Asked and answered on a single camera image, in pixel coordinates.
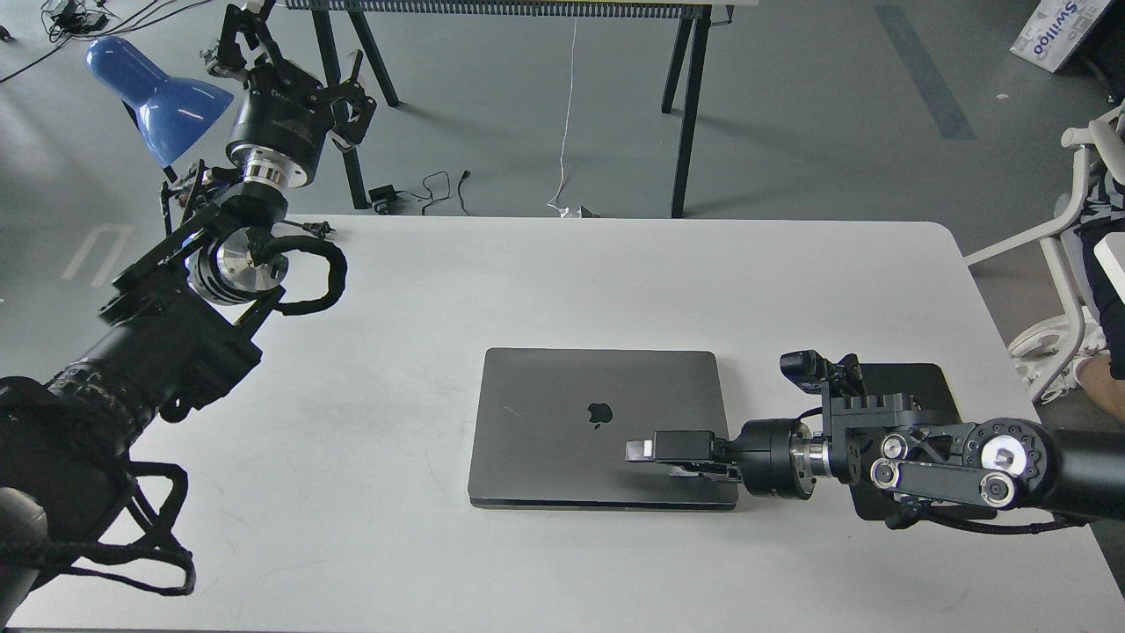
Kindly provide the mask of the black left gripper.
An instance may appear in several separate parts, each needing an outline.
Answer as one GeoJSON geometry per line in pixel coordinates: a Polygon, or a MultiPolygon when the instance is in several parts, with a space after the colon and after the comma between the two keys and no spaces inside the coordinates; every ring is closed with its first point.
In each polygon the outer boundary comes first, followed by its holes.
{"type": "MultiPolygon", "coordinates": [[[[228,76],[245,83],[248,61],[237,37],[250,51],[264,40],[266,20],[273,4],[226,4],[220,36],[202,52],[210,76],[228,76]]],[[[304,187],[316,177],[327,141],[338,150],[357,147],[364,139],[376,112],[376,100],[366,93],[361,76],[364,54],[348,54],[350,73],[335,85],[324,85],[316,76],[285,62],[294,79],[284,80],[272,64],[251,69],[226,147],[230,162],[246,180],[273,187],[304,187]]]]}

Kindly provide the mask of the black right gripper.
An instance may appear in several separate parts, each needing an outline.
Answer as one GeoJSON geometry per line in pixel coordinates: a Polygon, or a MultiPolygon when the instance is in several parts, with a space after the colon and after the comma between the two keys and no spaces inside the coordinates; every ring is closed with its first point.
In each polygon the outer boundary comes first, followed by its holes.
{"type": "Polygon", "coordinates": [[[807,500],[813,476],[801,469],[793,445],[810,437],[800,419],[748,421],[736,438],[711,429],[658,429],[651,438],[626,442],[630,463],[672,464],[672,477],[703,477],[720,483],[741,483],[756,497],[807,500]]]}

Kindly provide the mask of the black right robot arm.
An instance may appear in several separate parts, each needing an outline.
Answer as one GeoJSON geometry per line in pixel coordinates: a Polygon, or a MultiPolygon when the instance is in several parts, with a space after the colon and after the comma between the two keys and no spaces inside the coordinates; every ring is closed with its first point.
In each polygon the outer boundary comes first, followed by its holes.
{"type": "Polygon", "coordinates": [[[884,524],[922,519],[987,535],[1035,535],[1122,518],[1122,436],[1048,429],[1038,422],[961,422],[911,394],[871,394],[860,358],[814,350],[780,358],[780,371],[821,404],[813,433],[802,417],[757,419],[732,440],[711,429],[658,429],[631,440],[631,463],[675,465],[741,483],[757,497],[807,500],[820,477],[888,501],[884,524]]]}

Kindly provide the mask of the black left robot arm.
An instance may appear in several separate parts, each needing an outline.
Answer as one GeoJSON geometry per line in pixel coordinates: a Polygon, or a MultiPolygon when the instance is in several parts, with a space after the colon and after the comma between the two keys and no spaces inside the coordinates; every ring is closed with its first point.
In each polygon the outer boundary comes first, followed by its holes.
{"type": "Polygon", "coordinates": [[[3,379],[3,621],[61,575],[107,566],[176,566],[179,586],[132,580],[144,593],[194,593],[194,557],[173,535],[188,477],[138,462],[130,447],[156,418],[184,421],[230,394],[260,363],[253,336],[270,314],[325,311],[345,292],[348,261],[325,221],[286,220],[289,189],[309,186],[324,144],[361,144],[376,101],[358,75],[334,84],[282,56],[271,1],[230,4],[207,53],[213,76],[244,89],[226,155],[170,177],[161,204],[182,220],[126,268],[102,306],[109,331],[47,383],[3,379]]]}

